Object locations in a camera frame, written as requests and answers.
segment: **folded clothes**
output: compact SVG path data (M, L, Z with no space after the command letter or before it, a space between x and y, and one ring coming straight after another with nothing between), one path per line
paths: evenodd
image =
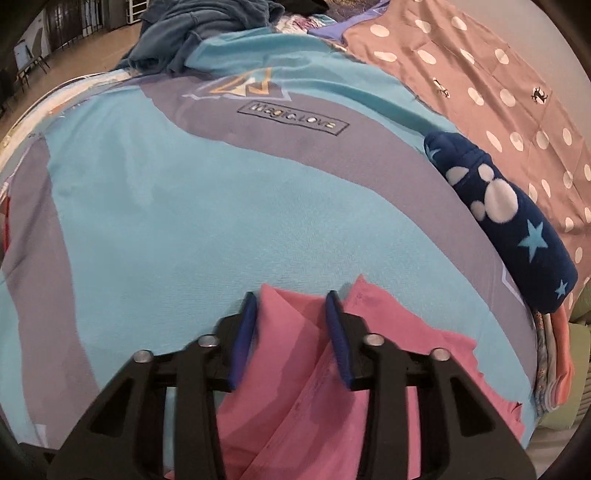
M464 136L432 132L424 148L491 240L530 308L558 310L578 273L540 209Z
M144 14L142 34L115 69L182 72L184 61L210 37L276 23L283 6L271 0L160 0Z
M325 25L333 23L335 23L335 21L326 15L303 17L299 14L288 14L283 15L283 17L277 22L277 30L281 33L305 35L311 28L324 27Z
M550 315L556 338L556 384L552 390L555 406L564 405L569 399L574 375L573 359L570 354L569 317L564 305Z
M557 350L556 350L556 338L554 337L554 329L552 328L552 319L549 313L544 313L544 328L546 334L546 348L548 349L548 381L546 385L544 406L546 412L556 410L556 405L552 399L552 392L556 385L556 362L557 362Z
M544 316L540 312L532 312L538 345L538 370L535 377L534 400L535 412L538 418L548 412L546 405L546 390L548 388L548 348L546 347L546 331Z
M308 30L308 33L310 35L314 35L315 37L325 38L327 40L335 40L337 42L343 43L343 33L345 33L345 30L357 25L358 23L379 17L388 9L389 4L390 0L380 0L369 10L359 15L355 15L344 22L328 25L326 27L314 28Z

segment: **orange fabric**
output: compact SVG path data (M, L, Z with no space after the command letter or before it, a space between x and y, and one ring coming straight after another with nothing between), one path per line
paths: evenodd
M556 338L556 386L553 397L556 405L564 405L569 399L573 382L574 365L570 356L569 317L564 304L550 314L552 330Z

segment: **pink cloth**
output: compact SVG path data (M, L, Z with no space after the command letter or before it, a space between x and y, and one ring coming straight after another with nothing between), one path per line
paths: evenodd
M564 303L550 314L552 330L556 338L556 383L552 390L552 401L556 407L567 403L574 377L573 358L570 354L569 317Z
M324 298L263 285L259 337L240 387L217 413L228 480L355 479L367 392L341 382L324 324ZM429 327L381 288L359 277L345 311L365 319L401 349L427 354L447 348L521 438L521 406L485 382L476 342ZM415 389L408 389L409 478L420 475L420 425Z

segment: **embroidered label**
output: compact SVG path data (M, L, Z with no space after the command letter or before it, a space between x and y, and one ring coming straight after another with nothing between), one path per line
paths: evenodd
M331 135L339 135L349 126L347 122L337 118L257 100L241 107L238 113L268 118L286 125L299 125Z

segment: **dark blue cloth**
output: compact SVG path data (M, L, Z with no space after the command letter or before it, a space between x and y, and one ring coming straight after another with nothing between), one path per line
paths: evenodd
M433 132L425 153L470 209L530 308L555 312L577 283L558 233L491 156L460 134Z
M285 9L270 0L156 0L142 16L142 34L116 69L180 73L207 38L276 23Z

